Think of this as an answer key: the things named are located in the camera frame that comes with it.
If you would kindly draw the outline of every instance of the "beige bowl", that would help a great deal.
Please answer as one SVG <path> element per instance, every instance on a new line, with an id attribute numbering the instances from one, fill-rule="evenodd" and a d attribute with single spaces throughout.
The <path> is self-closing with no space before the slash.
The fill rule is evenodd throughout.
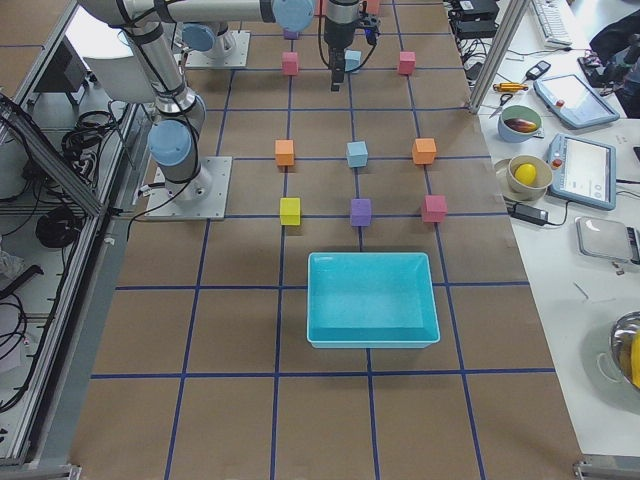
<path id="1" fill-rule="evenodd" d="M 532 185 L 525 185 L 514 177 L 514 172 L 524 163 L 531 163 L 536 167 L 536 179 Z M 521 193 L 521 197 L 526 197 L 526 200 L 540 197 L 541 193 L 551 185 L 552 181 L 553 172 L 551 167 L 547 162 L 540 160 L 538 157 L 531 155 L 519 155 L 509 160 L 509 168 L 507 168 L 507 183 L 514 191 Z"/>

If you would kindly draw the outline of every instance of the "tablet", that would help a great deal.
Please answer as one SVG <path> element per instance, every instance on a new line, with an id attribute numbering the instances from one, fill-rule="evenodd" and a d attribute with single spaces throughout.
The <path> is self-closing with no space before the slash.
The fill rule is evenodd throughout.
<path id="1" fill-rule="evenodd" d="M 620 118 L 611 105 L 576 75 L 540 78 L 533 88 L 570 128 L 591 127 Z"/>
<path id="2" fill-rule="evenodd" d="M 549 146 L 547 162 L 554 169 L 551 195 L 602 210 L 615 208 L 615 147 L 560 133 Z"/>

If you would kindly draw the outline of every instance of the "metal pot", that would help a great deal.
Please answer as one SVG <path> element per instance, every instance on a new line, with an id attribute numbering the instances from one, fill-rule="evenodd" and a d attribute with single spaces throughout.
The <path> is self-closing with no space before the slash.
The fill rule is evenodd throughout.
<path id="1" fill-rule="evenodd" d="M 609 335 L 609 352 L 598 355 L 597 365 L 611 382 L 626 382 L 640 393 L 631 382 L 631 343 L 635 335 L 640 335 L 640 311 L 627 313 L 615 323 Z"/>

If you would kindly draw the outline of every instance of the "white floor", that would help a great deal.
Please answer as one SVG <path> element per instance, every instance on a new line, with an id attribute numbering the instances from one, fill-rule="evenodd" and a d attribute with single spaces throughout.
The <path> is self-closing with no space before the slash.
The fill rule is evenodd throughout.
<path id="1" fill-rule="evenodd" d="M 640 0 L 575 0 L 571 5 L 589 40 L 607 25 L 638 9 Z"/>

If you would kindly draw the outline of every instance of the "pot handle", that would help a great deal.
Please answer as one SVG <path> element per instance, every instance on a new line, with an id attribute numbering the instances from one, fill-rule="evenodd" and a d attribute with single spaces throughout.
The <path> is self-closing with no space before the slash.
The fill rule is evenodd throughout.
<path id="1" fill-rule="evenodd" d="M 611 357 L 608 353 L 601 352 L 596 357 L 596 366 L 598 367 L 598 370 L 600 370 L 602 376 L 604 376 L 610 382 L 620 383 L 623 379 L 622 373 L 614 369 L 613 365 L 611 365 L 612 363 L 613 360 L 611 360 Z"/>

